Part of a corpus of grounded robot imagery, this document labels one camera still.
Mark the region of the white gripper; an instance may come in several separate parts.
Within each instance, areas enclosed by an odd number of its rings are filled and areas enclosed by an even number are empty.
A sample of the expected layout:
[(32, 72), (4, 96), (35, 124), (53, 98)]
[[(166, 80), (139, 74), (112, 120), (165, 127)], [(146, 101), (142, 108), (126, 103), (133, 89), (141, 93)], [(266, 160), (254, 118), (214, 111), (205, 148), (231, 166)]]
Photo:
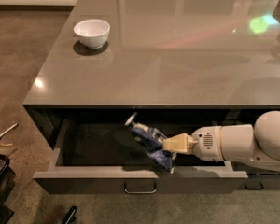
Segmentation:
[(182, 133), (162, 142), (164, 151), (194, 154), (203, 161), (223, 161), (220, 147), (221, 126), (202, 127), (192, 135)]

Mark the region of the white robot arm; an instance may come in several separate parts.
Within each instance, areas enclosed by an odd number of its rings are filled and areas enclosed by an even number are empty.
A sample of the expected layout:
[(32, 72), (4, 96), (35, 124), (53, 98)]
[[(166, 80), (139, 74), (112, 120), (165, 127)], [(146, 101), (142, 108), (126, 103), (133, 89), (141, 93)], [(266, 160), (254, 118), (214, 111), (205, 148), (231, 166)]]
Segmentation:
[(163, 141), (162, 149), (280, 172), (280, 111), (260, 115), (254, 125), (207, 126), (175, 135)]

